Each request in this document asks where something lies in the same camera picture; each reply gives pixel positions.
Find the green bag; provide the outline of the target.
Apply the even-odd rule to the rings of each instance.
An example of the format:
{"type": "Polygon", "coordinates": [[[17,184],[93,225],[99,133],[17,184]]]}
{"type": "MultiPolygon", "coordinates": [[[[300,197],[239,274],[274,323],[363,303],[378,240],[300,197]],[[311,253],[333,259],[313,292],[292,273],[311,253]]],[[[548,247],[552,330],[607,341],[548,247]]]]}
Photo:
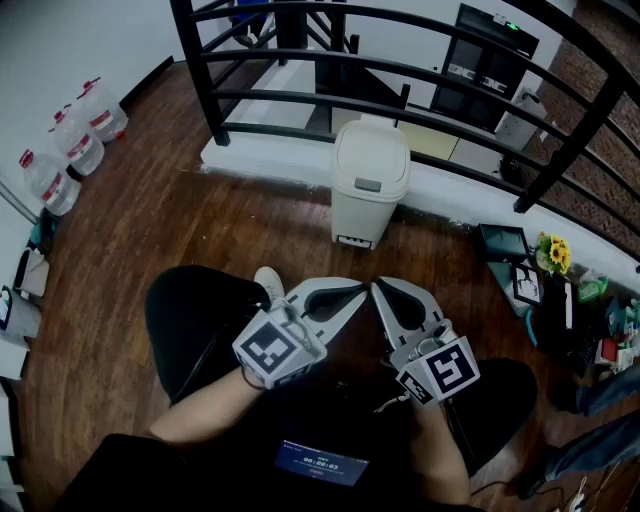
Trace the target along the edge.
{"type": "Polygon", "coordinates": [[[41,254],[50,253],[56,231],[59,225],[59,218],[46,209],[43,209],[34,225],[28,246],[37,249],[41,254]]]}

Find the person's black shirt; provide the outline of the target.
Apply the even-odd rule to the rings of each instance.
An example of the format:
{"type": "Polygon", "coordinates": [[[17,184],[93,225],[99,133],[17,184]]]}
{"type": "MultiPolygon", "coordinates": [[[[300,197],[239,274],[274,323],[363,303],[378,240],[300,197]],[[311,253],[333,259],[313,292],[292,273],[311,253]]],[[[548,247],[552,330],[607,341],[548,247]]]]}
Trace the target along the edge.
{"type": "Polygon", "coordinates": [[[406,475],[350,461],[356,478],[310,473],[292,443],[261,433],[259,413],[187,449],[151,437],[110,434],[51,512],[482,512],[419,495],[406,475]]]}

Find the person's left leg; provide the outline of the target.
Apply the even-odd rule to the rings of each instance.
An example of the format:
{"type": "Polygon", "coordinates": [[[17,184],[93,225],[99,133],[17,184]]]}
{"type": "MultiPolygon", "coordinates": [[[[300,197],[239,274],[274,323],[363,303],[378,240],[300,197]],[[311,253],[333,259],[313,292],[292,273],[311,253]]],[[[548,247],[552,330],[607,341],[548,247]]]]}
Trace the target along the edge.
{"type": "Polygon", "coordinates": [[[209,267],[179,266],[156,277],[147,292],[145,320],[170,403],[236,369],[234,340],[270,306],[262,285],[209,267]]]}

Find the black staircase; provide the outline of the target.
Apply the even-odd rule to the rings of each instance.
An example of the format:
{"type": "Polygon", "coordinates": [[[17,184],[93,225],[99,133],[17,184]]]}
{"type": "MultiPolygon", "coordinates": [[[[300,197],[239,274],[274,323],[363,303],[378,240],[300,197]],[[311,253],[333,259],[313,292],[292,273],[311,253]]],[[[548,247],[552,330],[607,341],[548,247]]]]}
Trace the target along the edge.
{"type": "MultiPolygon", "coordinates": [[[[316,12],[307,14],[302,24],[307,39],[314,42],[309,47],[311,50],[324,53],[342,50],[347,55],[356,56],[359,48],[357,34],[352,35],[349,42],[338,42],[345,35],[345,26],[344,14],[330,13],[322,17],[316,12]]],[[[282,60],[272,65],[250,90],[308,94],[314,98],[332,96],[404,109],[410,85],[403,84],[401,91],[396,93],[368,68],[355,62],[282,60]]],[[[318,102],[243,99],[234,107],[225,124],[247,125],[252,133],[265,127],[271,134],[298,130],[325,135],[338,132],[347,121],[360,116],[359,111],[318,102]]]]}

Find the black double door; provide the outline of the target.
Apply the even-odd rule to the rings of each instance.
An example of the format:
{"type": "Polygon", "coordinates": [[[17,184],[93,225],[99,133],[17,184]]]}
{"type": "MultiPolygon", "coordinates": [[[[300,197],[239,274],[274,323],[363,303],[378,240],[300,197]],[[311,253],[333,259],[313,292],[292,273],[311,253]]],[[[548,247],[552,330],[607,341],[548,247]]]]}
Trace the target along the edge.
{"type": "MultiPolygon", "coordinates": [[[[500,26],[493,22],[492,15],[466,4],[460,6],[456,26],[516,51],[528,59],[533,57],[539,44],[537,38],[519,26],[519,31],[500,26]]],[[[442,73],[510,100],[524,77],[525,68],[511,58],[454,38],[450,42],[442,73]]],[[[438,114],[490,132],[496,130],[505,113],[492,103],[442,86],[436,88],[430,108],[438,114]]]]}

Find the person's white shoe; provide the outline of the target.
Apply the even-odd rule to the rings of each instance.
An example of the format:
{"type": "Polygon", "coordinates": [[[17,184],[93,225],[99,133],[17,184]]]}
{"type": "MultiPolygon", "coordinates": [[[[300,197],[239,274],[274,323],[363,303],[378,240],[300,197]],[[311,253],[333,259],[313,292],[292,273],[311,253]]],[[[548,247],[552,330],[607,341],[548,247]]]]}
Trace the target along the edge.
{"type": "Polygon", "coordinates": [[[264,288],[271,302],[285,297],[281,278],[273,268],[260,267],[254,275],[254,281],[264,288]]]}

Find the black bag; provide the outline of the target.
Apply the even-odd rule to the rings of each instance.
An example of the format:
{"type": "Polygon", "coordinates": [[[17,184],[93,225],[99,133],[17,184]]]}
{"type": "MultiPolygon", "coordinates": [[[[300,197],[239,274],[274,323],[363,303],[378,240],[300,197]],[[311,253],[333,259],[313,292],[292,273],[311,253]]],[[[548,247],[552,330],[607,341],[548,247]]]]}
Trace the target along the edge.
{"type": "Polygon", "coordinates": [[[577,287],[560,275],[546,275],[542,303],[533,317],[538,348],[571,363],[573,353],[587,338],[596,338],[597,313],[578,301],[577,287]]]}

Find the clear water jug red cap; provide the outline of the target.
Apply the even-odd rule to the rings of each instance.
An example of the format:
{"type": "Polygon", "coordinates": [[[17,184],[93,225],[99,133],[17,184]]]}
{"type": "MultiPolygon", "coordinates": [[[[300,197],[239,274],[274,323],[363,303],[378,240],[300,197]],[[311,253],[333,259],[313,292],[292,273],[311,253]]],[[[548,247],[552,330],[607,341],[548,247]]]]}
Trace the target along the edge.
{"type": "Polygon", "coordinates": [[[90,176],[101,164],[104,144],[88,122],[66,104],[54,115],[49,129],[57,149],[69,160],[74,170],[82,176],[90,176]]]}
{"type": "Polygon", "coordinates": [[[75,205],[81,190],[63,162],[48,154],[26,150],[19,160],[27,190],[55,216],[64,216],[75,205]]]}
{"type": "Polygon", "coordinates": [[[85,82],[77,100],[82,117],[102,142],[124,137],[128,116],[100,77],[85,82]]]}

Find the person's left forearm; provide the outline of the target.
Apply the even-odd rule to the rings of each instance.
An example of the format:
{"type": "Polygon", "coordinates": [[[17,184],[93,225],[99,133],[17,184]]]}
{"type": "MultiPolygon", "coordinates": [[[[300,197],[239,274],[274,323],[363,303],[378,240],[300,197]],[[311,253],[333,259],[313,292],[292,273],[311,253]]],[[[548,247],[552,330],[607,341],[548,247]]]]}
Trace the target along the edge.
{"type": "Polygon", "coordinates": [[[209,441],[231,429],[264,391],[238,367],[172,406],[150,426],[150,435],[174,446],[209,441]]]}

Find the person's right forearm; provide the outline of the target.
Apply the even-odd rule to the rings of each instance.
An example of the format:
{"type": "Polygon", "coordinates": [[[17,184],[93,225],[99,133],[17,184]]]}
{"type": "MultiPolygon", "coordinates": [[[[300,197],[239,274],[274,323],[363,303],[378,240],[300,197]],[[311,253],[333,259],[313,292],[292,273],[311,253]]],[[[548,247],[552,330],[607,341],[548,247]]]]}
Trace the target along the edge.
{"type": "Polygon", "coordinates": [[[470,478],[442,408],[411,400],[411,467],[421,493],[446,505],[468,505],[470,478]]]}

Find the beige plastic trash bin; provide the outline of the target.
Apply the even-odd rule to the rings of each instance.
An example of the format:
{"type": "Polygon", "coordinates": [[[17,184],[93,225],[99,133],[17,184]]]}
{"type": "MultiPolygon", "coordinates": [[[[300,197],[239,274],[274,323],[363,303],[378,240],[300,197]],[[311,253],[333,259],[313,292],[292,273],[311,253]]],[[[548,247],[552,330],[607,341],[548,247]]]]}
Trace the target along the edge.
{"type": "Polygon", "coordinates": [[[407,138],[393,120],[347,122],[331,158],[332,240],[374,250],[407,193],[410,166],[407,138]]]}

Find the grey printed bag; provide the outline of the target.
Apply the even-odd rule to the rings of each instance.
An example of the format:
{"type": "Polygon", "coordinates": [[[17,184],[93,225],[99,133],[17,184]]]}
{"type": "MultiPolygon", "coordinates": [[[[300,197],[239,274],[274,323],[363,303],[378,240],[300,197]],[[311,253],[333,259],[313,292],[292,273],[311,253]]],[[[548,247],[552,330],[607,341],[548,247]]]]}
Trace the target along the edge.
{"type": "Polygon", "coordinates": [[[41,325],[38,307],[13,289],[0,289],[0,342],[23,343],[35,339],[41,325]]]}

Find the white tote bag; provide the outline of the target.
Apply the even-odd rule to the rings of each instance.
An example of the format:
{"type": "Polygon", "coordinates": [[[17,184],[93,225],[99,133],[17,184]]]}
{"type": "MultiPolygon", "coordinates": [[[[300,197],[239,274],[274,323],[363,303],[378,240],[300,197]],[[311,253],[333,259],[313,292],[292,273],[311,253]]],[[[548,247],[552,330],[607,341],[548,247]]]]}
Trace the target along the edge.
{"type": "Polygon", "coordinates": [[[50,265],[37,250],[26,248],[20,258],[13,287],[35,297],[43,297],[46,291],[50,265]]]}

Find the black metal railing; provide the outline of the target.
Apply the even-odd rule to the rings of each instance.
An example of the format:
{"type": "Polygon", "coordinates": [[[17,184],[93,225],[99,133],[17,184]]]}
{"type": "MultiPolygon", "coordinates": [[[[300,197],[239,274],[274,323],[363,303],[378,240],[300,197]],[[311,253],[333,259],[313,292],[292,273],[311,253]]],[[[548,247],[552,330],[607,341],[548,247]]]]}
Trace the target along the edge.
{"type": "Polygon", "coordinates": [[[574,198],[591,212],[589,217],[581,220],[583,227],[599,233],[601,221],[610,219],[633,235],[639,244],[640,255],[640,186],[628,181],[591,145],[600,132],[608,131],[640,162],[640,145],[634,142],[612,116],[616,105],[623,98],[634,101],[640,107],[640,81],[635,79],[587,29],[544,0],[509,0],[509,4],[522,8],[535,19],[546,22],[558,30],[604,71],[605,80],[595,96],[584,96],[556,74],[485,37],[457,26],[401,11],[356,6],[343,0],[277,0],[244,6],[235,5],[231,0],[214,0],[200,8],[194,8],[191,0],[170,0],[170,4],[186,62],[215,141],[228,145],[231,133],[252,133],[247,125],[225,124],[231,109],[243,99],[318,102],[334,107],[346,107],[365,114],[388,115],[396,121],[458,137],[498,153],[501,160],[509,166],[532,171],[534,178],[520,183],[492,176],[485,178],[486,184],[514,195],[513,207],[517,213],[526,213],[534,206],[541,206],[574,219],[574,211],[565,205],[566,198],[574,198]],[[581,108],[581,118],[574,129],[567,132],[554,127],[545,119],[529,114],[513,102],[487,89],[450,78],[442,71],[430,71],[395,60],[366,57],[360,53],[359,48],[356,56],[347,55],[342,50],[326,53],[311,50],[309,47],[314,42],[307,39],[306,30],[302,27],[305,16],[311,12],[316,12],[322,17],[330,13],[344,14],[346,20],[350,16],[358,16],[392,22],[446,35],[451,40],[457,38],[492,50],[521,64],[525,71],[533,73],[576,103],[581,108]],[[452,89],[474,99],[492,103],[505,113],[511,112],[529,121],[538,131],[546,132],[555,139],[558,147],[543,161],[530,156],[524,149],[518,151],[498,142],[494,131],[485,131],[438,114],[432,109],[413,113],[409,111],[408,103],[406,108],[397,109],[332,96],[314,98],[308,94],[291,92],[252,92],[228,87],[226,75],[213,78],[209,70],[213,62],[225,63],[227,72],[233,73],[248,61],[278,63],[282,60],[355,62],[372,73],[384,71],[409,81],[417,80],[433,84],[436,88],[442,86],[452,89]]]}

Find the person's right leg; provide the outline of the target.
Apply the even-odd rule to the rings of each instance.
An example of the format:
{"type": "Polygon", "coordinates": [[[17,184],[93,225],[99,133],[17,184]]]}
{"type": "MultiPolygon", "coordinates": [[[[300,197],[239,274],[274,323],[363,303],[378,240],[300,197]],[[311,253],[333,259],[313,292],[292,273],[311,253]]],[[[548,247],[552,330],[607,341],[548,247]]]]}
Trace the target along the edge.
{"type": "Polygon", "coordinates": [[[520,431],[535,409],[538,388],[525,363],[478,363],[480,378],[446,401],[446,417],[467,472],[474,476],[520,431]]]}

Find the yellow sunflower bouquet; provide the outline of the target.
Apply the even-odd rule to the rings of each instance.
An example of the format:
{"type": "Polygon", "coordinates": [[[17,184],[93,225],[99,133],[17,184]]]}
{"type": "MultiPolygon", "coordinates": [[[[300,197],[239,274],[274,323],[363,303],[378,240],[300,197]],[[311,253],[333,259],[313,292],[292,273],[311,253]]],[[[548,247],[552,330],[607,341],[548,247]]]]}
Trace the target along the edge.
{"type": "Polygon", "coordinates": [[[535,259],[541,270],[565,276],[571,265],[571,250],[564,238],[541,232],[535,259]]]}

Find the black phone with lit screen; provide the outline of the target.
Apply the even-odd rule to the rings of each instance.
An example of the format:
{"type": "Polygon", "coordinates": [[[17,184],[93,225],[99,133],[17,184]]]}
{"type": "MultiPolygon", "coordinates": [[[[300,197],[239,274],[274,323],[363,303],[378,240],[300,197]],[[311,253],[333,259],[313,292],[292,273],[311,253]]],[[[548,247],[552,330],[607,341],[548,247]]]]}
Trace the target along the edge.
{"type": "Polygon", "coordinates": [[[369,465],[368,460],[322,451],[283,440],[275,466],[300,476],[342,486],[354,486],[369,465]]]}

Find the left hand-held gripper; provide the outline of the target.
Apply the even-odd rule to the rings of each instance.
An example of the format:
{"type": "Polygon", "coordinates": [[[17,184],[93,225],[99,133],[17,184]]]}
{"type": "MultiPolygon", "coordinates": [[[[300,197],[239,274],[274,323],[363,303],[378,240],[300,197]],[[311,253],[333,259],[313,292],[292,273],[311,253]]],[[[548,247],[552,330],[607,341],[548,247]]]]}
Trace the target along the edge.
{"type": "Polygon", "coordinates": [[[240,364],[266,389],[285,385],[327,356],[327,345],[367,297],[364,283],[342,277],[310,278],[259,310],[232,344],[240,364]],[[300,315],[312,315],[312,329],[300,315]]]}

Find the green packet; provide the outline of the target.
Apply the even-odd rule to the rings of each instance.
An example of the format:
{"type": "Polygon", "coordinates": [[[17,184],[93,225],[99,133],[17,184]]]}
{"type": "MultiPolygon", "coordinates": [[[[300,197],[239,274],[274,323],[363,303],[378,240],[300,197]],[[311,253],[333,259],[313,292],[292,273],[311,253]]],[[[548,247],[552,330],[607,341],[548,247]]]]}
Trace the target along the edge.
{"type": "Polygon", "coordinates": [[[577,291],[580,303],[590,302],[600,297],[608,287],[608,277],[595,269],[587,270],[579,280],[577,291]]]}

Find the black framed picture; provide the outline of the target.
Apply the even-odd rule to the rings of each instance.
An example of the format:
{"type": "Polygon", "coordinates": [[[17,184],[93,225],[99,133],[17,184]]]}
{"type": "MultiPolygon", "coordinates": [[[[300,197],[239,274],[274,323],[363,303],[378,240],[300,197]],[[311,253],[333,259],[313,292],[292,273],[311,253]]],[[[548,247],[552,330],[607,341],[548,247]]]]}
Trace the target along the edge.
{"type": "Polygon", "coordinates": [[[541,285],[537,272],[528,265],[512,265],[513,296],[517,301],[537,306],[542,303],[541,285]]]}

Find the black remote control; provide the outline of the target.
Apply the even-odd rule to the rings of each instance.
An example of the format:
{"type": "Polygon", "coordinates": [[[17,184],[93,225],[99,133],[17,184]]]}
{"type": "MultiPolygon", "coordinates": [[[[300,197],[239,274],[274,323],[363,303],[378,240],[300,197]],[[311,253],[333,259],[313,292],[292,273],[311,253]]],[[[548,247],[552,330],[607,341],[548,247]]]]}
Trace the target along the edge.
{"type": "Polygon", "coordinates": [[[594,363],[600,340],[587,337],[574,351],[572,365],[579,378],[583,378],[589,367],[594,363]]]}

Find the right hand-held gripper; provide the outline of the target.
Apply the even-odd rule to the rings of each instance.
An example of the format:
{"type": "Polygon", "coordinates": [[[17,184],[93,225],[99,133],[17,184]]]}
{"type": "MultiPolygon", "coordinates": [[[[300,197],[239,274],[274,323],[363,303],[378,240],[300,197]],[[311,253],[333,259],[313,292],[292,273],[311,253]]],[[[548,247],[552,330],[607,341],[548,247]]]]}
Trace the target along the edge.
{"type": "Polygon", "coordinates": [[[467,338],[443,319],[427,290],[406,280],[379,277],[378,284],[371,284],[371,295],[390,346],[388,364],[411,399],[421,405],[438,403],[479,379],[467,338]]]}

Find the person's leg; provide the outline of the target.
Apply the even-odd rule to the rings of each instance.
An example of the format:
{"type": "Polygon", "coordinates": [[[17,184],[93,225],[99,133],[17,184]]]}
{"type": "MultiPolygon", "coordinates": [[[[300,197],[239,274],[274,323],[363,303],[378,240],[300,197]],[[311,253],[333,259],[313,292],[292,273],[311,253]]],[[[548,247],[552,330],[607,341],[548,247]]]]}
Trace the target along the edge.
{"type": "Polygon", "coordinates": [[[170,403],[236,369],[234,340],[270,306],[262,285],[209,267],[179,266],[156,277],[147,292],[145,320],[170,403]]]}
{"type": "Polygon", "coordinates": [[[474,476],[520,431],[535,409],[538,388],[525,363],[478,363],[480,378],[446,401],[446,417],[467,472],[474,476]]]}

